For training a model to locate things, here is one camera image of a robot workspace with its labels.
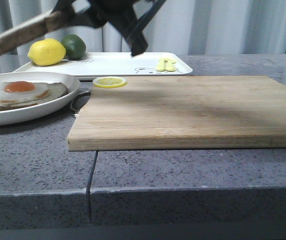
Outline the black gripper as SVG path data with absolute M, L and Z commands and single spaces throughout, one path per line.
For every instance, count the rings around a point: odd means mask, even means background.
M 56 11 L 75 13 L 72 5 L 74 2 L 75 0 L 58 0 L 51 13 Z M 68 25 L 101 28 L 109 22 L 126 40 L 134 57 L 147 50 L 148 43 L 143 30 L 165 3 L 164 0 L 151 2 L 149 10 L 138 18 L 134 10 L 136 0 L 91 0 L 91 7 L 75 13 Z

